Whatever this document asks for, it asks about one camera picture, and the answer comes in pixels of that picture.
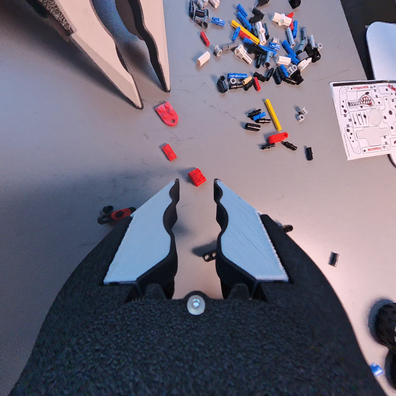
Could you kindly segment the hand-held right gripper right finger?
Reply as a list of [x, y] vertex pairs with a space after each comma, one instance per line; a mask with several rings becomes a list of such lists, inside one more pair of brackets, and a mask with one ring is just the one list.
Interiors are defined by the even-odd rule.
[[262, 222], [262, 213], [220, 179], [214, 180], [217, 237], [215, 268], [227, 299], [238, 284], [256, 298], [264, 282], [288, 283], [289, 276]]

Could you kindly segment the brick vehicle model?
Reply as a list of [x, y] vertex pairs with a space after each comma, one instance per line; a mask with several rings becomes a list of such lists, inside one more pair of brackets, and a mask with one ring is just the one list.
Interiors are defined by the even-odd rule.
[[[329, 308], [330, 310], [328, 311], [330, 313], [327, 314], [328, 316], [331, 314], [332, 317], [335, 317], [334, 315], [336, 314], [337, 318], [342, 317], [348, 323], [338, 325], [339, 321], [336, 321], [337, 318], [333, 318], [329, 322], [330, 329], [341, 330], [341, 334], [346, 335], [346, 328], [350, 327], [350, 323], [333, 288], [310, 257], [289, 236], [286, 236], [288, 232], [293, 230], [293, 226], [280, 226], [267, 215], [262, 215], [261, 219], [264, 220], [264, 226], [290, 280], [288, 283], [261, 283], [257, 289], [260, 294], [254, 299], [267, 302], [277, 301], [276, 303], [282, 306], [291, 306], [292, 303], [296, 303], [298, 306], [304, 308], [304, 312], [310, 310], [309, 318], [311, 319], [313, 318], [314, 311], [319, 312], [319, 308]], [[206, 262], [215, 260], [216, 249], [203, 253], [202, 257]], [[369, 327], [376, 341], [374, 331], [375, 316], [381, 306], [391, 302], [390, 300], [381, 300], [376, 303], [377, 305], [372, 307]], [[318, 303], [319, 308], [308, 309], [309, 304], [313, 306], [314, 303]], [[389, 360], [387, 363], [389, 366], [387, 368], [388, 382], [395, 389], [395, 353], [389, 351], [387, 359]]]

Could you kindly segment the black and blue pins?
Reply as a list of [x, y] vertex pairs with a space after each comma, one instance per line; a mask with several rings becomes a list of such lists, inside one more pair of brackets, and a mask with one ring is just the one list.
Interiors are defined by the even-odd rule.
[[270, 118], [266, 118], [266, 112], [262, 112], [261, 109], [257, 109], [248, 113], [248, 118], [257, 124], [269, 124]]

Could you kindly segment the white book stand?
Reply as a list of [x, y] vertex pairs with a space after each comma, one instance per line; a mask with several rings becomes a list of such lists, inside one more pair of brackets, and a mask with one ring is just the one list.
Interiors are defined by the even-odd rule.
[[373, 76], [376, 80], [396, 80], [396, 24], [373, 22], [366, 31]]

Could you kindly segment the small black red lego assembly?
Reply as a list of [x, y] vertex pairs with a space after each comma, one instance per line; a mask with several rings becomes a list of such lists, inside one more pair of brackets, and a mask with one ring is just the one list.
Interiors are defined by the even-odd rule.
[[[136, 208], [134, 208], [134, 207], [129, 207], [129, 208], [131, 209], [132, 213], [134, 213], [136, 211]], [[111, 213], [115, 211], [113, 206], [111, 206], [111, 205], [104, 206], [102, 211], [103, 211], [103, 214], [97, 219], [97, 222], [100, 225], [110, 224], [110, 223], [114, 223], [114, 222], [121, 220], [121, 219], [119, 219], [117, 221], [113, 221], [111, 219]]]

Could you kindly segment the yellow brick axle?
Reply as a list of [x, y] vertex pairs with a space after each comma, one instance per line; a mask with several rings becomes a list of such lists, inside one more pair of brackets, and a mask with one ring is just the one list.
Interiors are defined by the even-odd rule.
[[281, 124], [280, 124], [279, 119], [278, 119], [278, 117], [276, 115], [276, 112], [275, 112], [275, 110], [273, 108], [273, 105], [271, 104], [270, 99], [266, 99], [264, 101], [264, 104], [265, 104], [265, 106], [266, 106], [266, 108], [267, 108], [267, 110], [268, 110], [268, 112], [270, 114], [271, 120], [272, 120], [272, 122], [273, 122], [273, 124], [275, 126], [276, 131], [278, 131], [278, 132], [281, 131], [282, 130]]

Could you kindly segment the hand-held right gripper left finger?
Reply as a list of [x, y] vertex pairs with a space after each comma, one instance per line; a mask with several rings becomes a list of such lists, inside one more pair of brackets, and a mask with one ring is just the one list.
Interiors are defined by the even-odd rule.
[[148, 285], [159, 284], [166, 298], [172, 299], [178, 262], [172, 228], [179, 194], [175, 179], [131, 215], [103, 284], [133, 284], [138, 296]]

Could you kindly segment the red rounded plate with hole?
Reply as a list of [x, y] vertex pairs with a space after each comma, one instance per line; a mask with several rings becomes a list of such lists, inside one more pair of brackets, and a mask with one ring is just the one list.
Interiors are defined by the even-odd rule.
[[167, 126], [173, 127], [178, 124], [178, 114], [168, 101], [156, 106], [155, 111]]

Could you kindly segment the black rubber tyre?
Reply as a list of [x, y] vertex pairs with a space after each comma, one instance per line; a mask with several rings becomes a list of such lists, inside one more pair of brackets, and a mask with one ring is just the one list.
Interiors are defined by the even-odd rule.
[[396, 303], [381, 306], [375, 316], [375, 337], [379, 344], [392, 353], [396, 352]]

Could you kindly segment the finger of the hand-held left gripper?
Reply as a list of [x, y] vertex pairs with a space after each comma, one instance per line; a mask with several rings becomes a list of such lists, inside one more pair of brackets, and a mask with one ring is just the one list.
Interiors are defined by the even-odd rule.
[[145, 42], [151, 65], [165, 92], [171, 91], [164, 5], [162, 0], [117, 0], [126, 29]]
[[101, 69], [115, 87], [137, 108], [143, 103], [134, 78], [123, 66], [116, 43], [89, 0], [57, 0], [72, 29], [71, 40]]

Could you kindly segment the grey desk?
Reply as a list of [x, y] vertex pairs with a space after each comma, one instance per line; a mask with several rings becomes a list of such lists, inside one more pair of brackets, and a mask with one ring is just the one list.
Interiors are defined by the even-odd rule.
[[[366, 75], [341, 1], [303, 1], [295, 11], [324, 46], [300, 86], [271, 80], [260, 92], [223, 95], [220, 75], [252, 68], [232, 53], [196, 66], [205, 47], [188, 2], [164, 3], [170, 93], [144, 43], [116, 20], [114, 4], [95, 7], [130, 45], [143, 110], [28, 4], [1, 1], [1, 395], [21, 374], [62, 285], [111, 230], [97, 224], [102, 207], [139, 207], [175, 178], [175, 298], [193, 290], [221, 297], [214, 265], [200, 258], [220, 231], [213, 200], [219, 178], [260, 212], [293, 225], [291, 237], [339, 295], [367, 362], [384, 367], [387, 349], [369, 320], [378, 301], [395, 301], [395, 167], [386, 156], [346, 159], [329, 83]], [[244, 129], [259, 108], [271, 119], [266, 99], [296, 151], [281, 142], [260, 149], [279, 133], [272, 120], [260, 131]], [[155, 111], [166, 101], [178, 114], [176, 126]], [[302, 107], [308, 114], [299, 122]], [[167, 159], [164, 144], [177, 159]], [[207, 179], [198, 187], [188, 177], [196, 168]], [[331, 252], [339, 254], [336, 268]]]

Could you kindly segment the black desk divider strip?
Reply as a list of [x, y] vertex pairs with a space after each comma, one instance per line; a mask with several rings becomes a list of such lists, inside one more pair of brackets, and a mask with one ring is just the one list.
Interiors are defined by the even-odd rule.
[[344, 14], [366, 77], [374, 79], [366, 42], [366, 27], [373, 22], [396, 22], [394, 0], [342, 0]]

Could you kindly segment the red square stud plate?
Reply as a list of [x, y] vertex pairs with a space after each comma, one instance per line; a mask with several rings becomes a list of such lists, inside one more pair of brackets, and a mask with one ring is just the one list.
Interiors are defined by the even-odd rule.
[[188, 172], [188, 177], [195, 187], [198, 187], [207, 181], [206, 177], [199, 168]]

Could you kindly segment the printed paper sheet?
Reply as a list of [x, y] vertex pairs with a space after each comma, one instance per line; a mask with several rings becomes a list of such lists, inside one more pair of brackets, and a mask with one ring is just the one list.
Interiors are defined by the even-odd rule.
[[395, 155], [395, 80], [329, 85], [347, 160]]

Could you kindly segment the pile of small brick pieces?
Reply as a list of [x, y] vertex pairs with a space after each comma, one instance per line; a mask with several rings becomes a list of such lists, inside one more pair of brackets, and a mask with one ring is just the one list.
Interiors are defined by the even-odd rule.
[[200, 29], [200, 40], [210, 52], [210, 59], [232, 53], [246, 65], [260, 69], [223, 74], [229, 90], [248, 91], [253, 87], [259, 92], [261, 84], [271, 79], [276, 85], [285, 82], [298, 86], [304, 81], [303, 70], [322, 57], [323, 44], [316, 41], [313, 34], [308, 34], [295, 13], [273, 12], [266, 17], [264, 7], [268, 3], [254, 1], [250, 9], [241, 3], [234, 4], [230, 21], [232, 35], [227, 43], [219, 45], [210, 42], [207, 30], [209, 26], [218, 30], [226, 26], [223, 18], [210, 13], [210, 9], [218, 10], [220, 1], [188, 1], [188, 16]]

